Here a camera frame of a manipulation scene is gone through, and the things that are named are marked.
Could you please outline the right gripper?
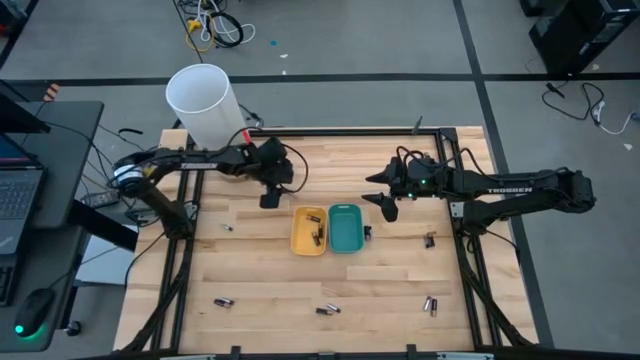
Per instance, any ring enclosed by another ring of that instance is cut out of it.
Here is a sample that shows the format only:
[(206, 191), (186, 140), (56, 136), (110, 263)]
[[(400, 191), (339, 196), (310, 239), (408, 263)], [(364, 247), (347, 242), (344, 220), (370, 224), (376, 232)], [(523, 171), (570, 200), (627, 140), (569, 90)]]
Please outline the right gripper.
[(437, 172), (442, 167), (430, 158), (417, 158), (404, 161), (400, 157), (393, 157), (383, 172), (370, 175), (367, 182), (387, 184), (387, 195), (365, 194), (361, 198), (382, 206), (382, 214), (387, 222), (395, 222), (398, 218), (396, 201), (400, 199), (416, 200), (420, 197), (438, 197), (439, 184)]

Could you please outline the teal plastic bin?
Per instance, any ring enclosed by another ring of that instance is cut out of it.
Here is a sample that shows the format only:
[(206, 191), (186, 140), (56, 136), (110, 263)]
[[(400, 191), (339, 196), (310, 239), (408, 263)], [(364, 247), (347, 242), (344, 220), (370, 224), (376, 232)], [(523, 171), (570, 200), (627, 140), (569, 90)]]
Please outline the teal plastic bin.
[(351, 254), (364, 246), (364, 225), (359, 206), (335, 204), (329, 208), (329, 246), (334, 253)]

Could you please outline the yellow plastic bin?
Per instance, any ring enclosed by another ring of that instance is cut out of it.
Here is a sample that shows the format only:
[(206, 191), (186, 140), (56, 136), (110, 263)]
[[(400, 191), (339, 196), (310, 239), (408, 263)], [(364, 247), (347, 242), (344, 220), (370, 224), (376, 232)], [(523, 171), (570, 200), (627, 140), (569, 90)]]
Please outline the yellow plastic bin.
[[(306, 215), (313, 215), (322, 219), (316, 223), (306, 219)], [(321, 246), (315, 246), (312, 233), (318, 234), (318, 228), (324, 227), (324, 238), (320, 238)], [(291, 251), (300, 256), (320, 256), (328, 246), (328, 213), (322, 207), (298, 207), (293, 214), (293, 222), (290, 237)]]

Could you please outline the black power strip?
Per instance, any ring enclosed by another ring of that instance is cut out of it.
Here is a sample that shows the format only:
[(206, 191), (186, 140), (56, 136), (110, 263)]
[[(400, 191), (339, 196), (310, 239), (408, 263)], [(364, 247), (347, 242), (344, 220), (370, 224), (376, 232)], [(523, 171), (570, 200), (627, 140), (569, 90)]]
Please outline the black power strip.
[(120, 202), (120, 195), (117, 191), (90, 193), (83, 196), (81, 202), (93, 209), (98, 209), (118, 204)]

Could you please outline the white floor sheet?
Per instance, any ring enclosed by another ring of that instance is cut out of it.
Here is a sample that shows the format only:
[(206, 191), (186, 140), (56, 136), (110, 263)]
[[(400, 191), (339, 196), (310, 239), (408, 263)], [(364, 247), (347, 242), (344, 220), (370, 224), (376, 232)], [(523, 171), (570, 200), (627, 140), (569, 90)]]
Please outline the white floor sheet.
[(134, 253), (92, 235), (75, 279), (86, 283), (123, 285)]

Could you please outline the black side desk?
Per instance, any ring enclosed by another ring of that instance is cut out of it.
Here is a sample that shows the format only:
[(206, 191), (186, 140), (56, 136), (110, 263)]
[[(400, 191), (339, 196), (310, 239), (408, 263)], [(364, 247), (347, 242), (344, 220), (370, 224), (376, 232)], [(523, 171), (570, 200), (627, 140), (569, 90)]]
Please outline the black side desk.
[[(74, 279), (89, 237), (95, 235), (132, 251), (138, 234), (75, 199), (104, 104), (99, 101), (53, 102), (27, 108), (53, 125), (48, 134), (33, 134), (24, 147), (44, 165), (47, 175), (34, 216), (18, 252), (12, 302), (0, 306), (0, 353), (46, 350), (54, 332), (69, 320)], [(20, 306), (37, 289), (50, 288), (51, 306), (36, 331), (15, 332)]]

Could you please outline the black computer tower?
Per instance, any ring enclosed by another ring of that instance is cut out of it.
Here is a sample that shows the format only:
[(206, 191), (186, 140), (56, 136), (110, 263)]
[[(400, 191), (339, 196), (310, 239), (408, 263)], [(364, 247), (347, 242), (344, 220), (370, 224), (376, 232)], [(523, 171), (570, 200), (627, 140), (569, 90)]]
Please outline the black computer tower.
[(575, 75), (637, 18), (640, 0), (562, 0), (538, 18), (529, 37), (549, 74)]

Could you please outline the dark grey laptop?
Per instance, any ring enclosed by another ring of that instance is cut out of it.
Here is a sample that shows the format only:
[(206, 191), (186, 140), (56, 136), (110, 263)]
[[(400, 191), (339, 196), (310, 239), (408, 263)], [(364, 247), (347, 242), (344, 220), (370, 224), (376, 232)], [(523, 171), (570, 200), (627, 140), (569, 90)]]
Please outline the dark grey laptop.
[(0, 307), (12, 302), (25, 232), (45, 174), (34, 156), (0, 134)]

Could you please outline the black monitor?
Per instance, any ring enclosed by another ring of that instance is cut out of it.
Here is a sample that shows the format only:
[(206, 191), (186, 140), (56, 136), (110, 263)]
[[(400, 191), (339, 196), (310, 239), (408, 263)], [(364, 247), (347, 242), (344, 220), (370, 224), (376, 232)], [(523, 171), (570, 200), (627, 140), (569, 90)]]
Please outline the black monitor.
[(7, 82), (0, 79), (0, 132), (2, 133), (49, 133), (51, 128), (36, 114), (27, 111), (13, 100), (23, 96)]

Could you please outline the black computer mouse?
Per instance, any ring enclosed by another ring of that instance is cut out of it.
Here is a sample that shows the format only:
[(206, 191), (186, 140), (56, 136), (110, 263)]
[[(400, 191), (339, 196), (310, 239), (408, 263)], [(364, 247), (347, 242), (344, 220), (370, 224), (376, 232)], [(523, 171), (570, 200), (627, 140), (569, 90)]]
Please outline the black computer mouse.
[(36, 334), (44, 324), (54, 297), (51, 288), (36, 289), (27, 296), (14, 320), (14, 332), (18, 337), (27, 338)]

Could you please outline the black aluminium table frame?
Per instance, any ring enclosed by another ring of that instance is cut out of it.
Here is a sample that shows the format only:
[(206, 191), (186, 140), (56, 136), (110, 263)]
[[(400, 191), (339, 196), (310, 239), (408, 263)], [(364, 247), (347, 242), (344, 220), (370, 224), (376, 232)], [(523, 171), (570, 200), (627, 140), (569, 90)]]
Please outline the black aluminium table frame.
[[(161, 181), (168, 197), (198, 199), (201, 208), (187, 287), (170, 305), (155, 345), (183, 354), (221, 355), (238, 345), (244, 354), (369, 355), (400, 352), (407, 344), (426, 352), (506, 343), (462, 281), (458, 259), (466, 246), (454, 236), (448, 204), (405, 200), (389, 223), (361, 198), (381, 191), (366, 178), (401, 146), (433, 158), (464, 148), (465, 168), (491, 171), (481, 128), (431, 128), (415, 136), (393, 128), (282, 128), (277, 136), (291, 148), (296, 177), (294, 193), (275, 210), (259, 207), (263, 187), (253, 181), (215, 172)], [(294, 254), (295, 210), (341, 203), (360, 207), (372, 239), (353, 254)], [(429, 232), (435, 246), (425, 248)], [(436, 317), (423, 311), (427, 296), (438, 300)], [(221, 307), (216, 298), (235, 303)], [(330, 310), (328, 303), (341, 313), (316, 314), (316, 308)]]

